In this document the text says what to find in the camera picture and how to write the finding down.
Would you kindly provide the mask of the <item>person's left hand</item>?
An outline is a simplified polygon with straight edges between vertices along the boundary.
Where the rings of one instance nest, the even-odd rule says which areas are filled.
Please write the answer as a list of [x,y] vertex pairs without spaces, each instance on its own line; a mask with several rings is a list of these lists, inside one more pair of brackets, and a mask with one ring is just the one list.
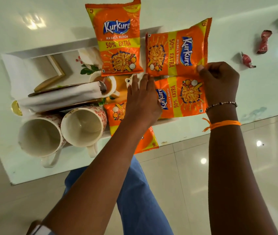
[[125,122],[129,127],[145,132],[160,116],[156,116],[156,95],[154,78],[149,76],[149,92],[140,94],[140,81],[137,74],[132,77],[132,97],[127,99]]

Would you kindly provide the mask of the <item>person's right hand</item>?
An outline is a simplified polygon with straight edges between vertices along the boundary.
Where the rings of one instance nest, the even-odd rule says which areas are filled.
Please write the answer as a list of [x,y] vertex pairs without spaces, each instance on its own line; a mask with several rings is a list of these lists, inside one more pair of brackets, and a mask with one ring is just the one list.
[[211,72],[211,80],[203,80],[208,107],[230,102],[235,105],[239,85],[239,73],[226,62],[205,65]]

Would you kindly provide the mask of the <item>orange snack packet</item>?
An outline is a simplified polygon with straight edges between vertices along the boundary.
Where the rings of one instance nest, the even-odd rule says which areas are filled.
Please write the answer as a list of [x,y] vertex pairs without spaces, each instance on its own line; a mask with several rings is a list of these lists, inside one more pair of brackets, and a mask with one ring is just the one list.
[[85,4],[102,59],[102,77],[142,73],[141,0],[125,4]]
[[179,31],[145,36],[146,73],[150,76],[187,76],[208,62],[212,18]]
[[[116,132],[118,126],[125,117],[126,104],[127,101],[124,100],[119,103],[110,103],[104,105],[110,126],[111,136]],[[142,136],[134,154],[139,154],[145,151],[150,151],[158,148],[159,145],[154,134],[153,128],[149,127],[149,129]]]
[[162,108],[160,119],[204,114],[208,107],[199,76],[171,76],[155,81],[155,88]]

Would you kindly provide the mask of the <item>person's left forearm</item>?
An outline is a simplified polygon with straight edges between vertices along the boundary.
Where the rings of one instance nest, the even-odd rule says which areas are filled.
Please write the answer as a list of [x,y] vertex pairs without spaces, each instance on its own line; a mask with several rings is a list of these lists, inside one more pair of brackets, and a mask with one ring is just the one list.
[[104,235],[135,149],[153,123],[124,119],[41,225],[55,235]]

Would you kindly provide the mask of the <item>person's right forearm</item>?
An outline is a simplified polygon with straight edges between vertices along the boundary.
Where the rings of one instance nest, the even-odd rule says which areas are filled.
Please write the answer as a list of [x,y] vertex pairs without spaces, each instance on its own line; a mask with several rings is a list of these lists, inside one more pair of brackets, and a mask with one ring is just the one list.
[[212,235],[278,235],[238,125],[211,130],[208,207]]

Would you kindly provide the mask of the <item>red candy wrapper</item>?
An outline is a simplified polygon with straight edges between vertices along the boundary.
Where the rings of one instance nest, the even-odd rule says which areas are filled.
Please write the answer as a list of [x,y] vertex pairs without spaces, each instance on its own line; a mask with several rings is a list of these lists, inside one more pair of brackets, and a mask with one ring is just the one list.
[[242,63],[244,66],[250,69],[256,68],[256,66],[252,64],[252,60],[248,55],[241,52],[241,56],[242,56]]
[[261,55],[261,54],[265,54],[268,51],[268,39],[270,38],[270,36],[273,34],[273,32],[271,30],[264,30],[261,33],[261,42],[259,44],[258,50],[256,52],[256,54]]

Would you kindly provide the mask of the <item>orange thread wristband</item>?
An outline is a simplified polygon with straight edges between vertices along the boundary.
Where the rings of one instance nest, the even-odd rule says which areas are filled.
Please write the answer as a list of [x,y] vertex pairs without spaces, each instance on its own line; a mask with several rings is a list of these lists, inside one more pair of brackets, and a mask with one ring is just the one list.
[[208,122],[209,126],[206,127],[202,132],[206,132],[207,130],[213,130],[218,127],[222,126],[228,126],[228,125],[235,125],[235,126],[241,126],[242,124],[239,121],[233,121],[233,120],[225,120],[221,122],[211,123],[208,119],[202,118],[206,122]]

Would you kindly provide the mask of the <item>white mug with red pattern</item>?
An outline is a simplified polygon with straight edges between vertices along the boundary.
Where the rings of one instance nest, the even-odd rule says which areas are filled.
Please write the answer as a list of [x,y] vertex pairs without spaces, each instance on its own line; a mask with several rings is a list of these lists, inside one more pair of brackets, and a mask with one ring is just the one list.
[[107,115],[102,107],[84,106],[66,113],[61,132],[68,143],[86,148],[91,158],[98,154],[98,141],[107,126]]
[[25,153],[41,159],[44,168],[59,160],[66,139],[61,132],[63,114],[34,115],[26,119],[18,133],[18,144]]

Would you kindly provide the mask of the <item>blue trousers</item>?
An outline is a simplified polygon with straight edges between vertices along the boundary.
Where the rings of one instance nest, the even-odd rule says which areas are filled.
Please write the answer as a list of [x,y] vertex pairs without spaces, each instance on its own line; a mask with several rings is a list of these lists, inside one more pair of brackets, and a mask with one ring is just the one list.
[[117,207],[123,235],[173,235],[135,156],[117,198]]

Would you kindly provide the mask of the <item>white printed tray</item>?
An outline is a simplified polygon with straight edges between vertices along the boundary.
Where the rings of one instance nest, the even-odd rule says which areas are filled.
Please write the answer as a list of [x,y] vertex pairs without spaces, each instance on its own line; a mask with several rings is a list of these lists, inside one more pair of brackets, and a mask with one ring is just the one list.
[[101,77],[96,38],[2,54],[15,114],[54,113],[125,98],[129,76]]

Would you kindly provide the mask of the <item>person's shoe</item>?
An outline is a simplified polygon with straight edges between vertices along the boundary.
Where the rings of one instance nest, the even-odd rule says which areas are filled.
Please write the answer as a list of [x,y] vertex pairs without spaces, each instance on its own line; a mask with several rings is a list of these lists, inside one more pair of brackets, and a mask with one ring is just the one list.
[[31,223],[26,235],[55,235],[48,227],[41,224],[41,220],[35,220]]

